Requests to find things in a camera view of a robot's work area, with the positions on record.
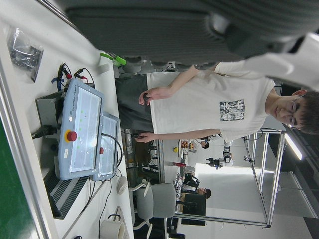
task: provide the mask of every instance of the graphic print on t-shirt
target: graphic print on t-shirt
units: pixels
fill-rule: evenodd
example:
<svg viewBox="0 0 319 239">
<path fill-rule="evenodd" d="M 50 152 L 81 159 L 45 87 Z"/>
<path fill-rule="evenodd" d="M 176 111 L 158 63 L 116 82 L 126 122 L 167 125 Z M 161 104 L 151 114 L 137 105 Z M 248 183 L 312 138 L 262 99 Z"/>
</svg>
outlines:
<svg viewBox="0 0 319 239">
<path fill-rule="evenodd" d="M 244 99 L 237 101 L 220 101 L 220 120 L 233 121 L 243 120 L 245 116 L 245 103 Z"/>
</svg>

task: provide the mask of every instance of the blue control panel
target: blue control panel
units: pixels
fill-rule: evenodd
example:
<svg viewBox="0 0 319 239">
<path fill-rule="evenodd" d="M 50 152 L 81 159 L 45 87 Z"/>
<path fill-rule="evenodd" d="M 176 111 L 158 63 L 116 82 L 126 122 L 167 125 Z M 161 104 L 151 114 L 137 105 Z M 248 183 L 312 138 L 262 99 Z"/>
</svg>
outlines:
<svg viewBox="0 0 319 239">
<path fill-rule="evenodd" d="M 100 119 L 102 133 L 108 134 L 117 139 L 119 132 L 119 118 L 103 113 Z M 100 181 L 112 178 L 117 168 L 117 144 L 109 136 L 102 136 L 99 148 L 99 155 L 96 158 L 96 172 L 90 176 L 93 181 Z"/>
<path fill-rule="evenodd" d="M 61 129 L 55 172 L 61 180 L 96 173 L 103 102 L 102 93 L 80 80 L 71 80 L 59 120 Z"/>
</svg>

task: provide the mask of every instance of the green object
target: green object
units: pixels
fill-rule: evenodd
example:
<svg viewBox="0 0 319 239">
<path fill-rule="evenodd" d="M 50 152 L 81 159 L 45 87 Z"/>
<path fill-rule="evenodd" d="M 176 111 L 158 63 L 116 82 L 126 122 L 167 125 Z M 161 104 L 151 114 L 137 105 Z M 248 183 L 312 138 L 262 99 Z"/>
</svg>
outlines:
<svg viewBox="0 0 319 239">
<path fill-rule="evenodd" d="M 113 64 L 117 67 L 119 67 L 120 65 L 126 65 L 126 60 L 117 55 L 111 56 L 107 53 L 100 53 L 100 56 L 111 59 L 113 61 Z"/>
<path fill-rule="evenodd" d="M 33 238 L 37 235 L 36 227 L 1 121 L 0 138 L 0 238 Z"/>
</svg>

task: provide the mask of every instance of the dark pants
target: dark pants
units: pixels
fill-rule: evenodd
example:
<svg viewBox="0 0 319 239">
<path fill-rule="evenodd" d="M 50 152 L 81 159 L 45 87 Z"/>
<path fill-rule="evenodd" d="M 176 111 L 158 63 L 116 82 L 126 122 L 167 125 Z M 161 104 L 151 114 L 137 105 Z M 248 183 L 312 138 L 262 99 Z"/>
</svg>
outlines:
<svg viewBox="0 0 319 239">
<path fill-rule="evenodd" d="M 146 75 L 115 79 L 121 128 L 153 132 L 151 107 L 139 104 L 139 96 L 148 89 Z"/>
</svg>

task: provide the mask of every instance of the ceiling light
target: ceiling light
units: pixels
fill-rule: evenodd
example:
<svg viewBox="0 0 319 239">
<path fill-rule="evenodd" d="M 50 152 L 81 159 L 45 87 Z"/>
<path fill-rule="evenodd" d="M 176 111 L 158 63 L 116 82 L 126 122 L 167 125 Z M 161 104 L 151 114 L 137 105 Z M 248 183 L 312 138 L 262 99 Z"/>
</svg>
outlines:
<svg viewBox="0 0 319 239">
<path fill-rule="evenodd" d="M 293 149 L 295 152 L 296 156 L 298 157 L 299 160 L 302 160 L 303 155 L 301 154 L 300 150 L 297 148 L 293 140 L 289 137 L 289 135 L 286 133 L 285 138 L 287 140 L 287 143 L 290 145 L 290 147 Z"/>
</svg>

